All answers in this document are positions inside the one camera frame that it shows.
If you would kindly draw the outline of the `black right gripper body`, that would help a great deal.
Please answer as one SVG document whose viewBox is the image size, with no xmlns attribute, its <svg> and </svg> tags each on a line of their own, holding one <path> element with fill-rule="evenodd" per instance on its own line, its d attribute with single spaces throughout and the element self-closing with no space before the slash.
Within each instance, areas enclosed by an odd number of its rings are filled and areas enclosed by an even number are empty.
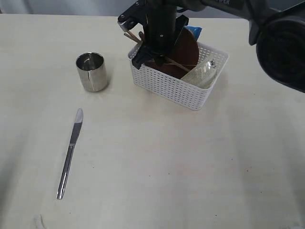
<svg viewBox="0 0 305 229">
<path fill-rule="evenodd" d="M 148 48 L 157 55 L 172 51 L 184 26 L 189 19 L 177 17 L 177 8 L 186 9 L 181 0 L 147 0 L 145 42 Z"/>
</svg>

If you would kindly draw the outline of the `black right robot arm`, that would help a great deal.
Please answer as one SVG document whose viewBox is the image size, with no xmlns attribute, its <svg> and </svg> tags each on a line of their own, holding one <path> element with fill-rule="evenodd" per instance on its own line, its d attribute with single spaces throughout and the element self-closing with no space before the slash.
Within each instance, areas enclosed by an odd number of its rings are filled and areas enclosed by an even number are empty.
<svg viewBox="0 0 305 229">
<path fill-rule="evenodd" d="M 141 24 L 145 39 L 132 64 L 136 68 L 149 60 L 163 63 L 162 57 L 176 44 L 185 16 L 177 8 L 202 11 L 215 8 L 249 22 L 249 44 L 256 46 L 257 59 L 275 81 L 298 91 L 305 90 L 305 4 L 278 11 L 264 0 L 140 0 L 120 18 L 128 28 Z"/>
</svg>

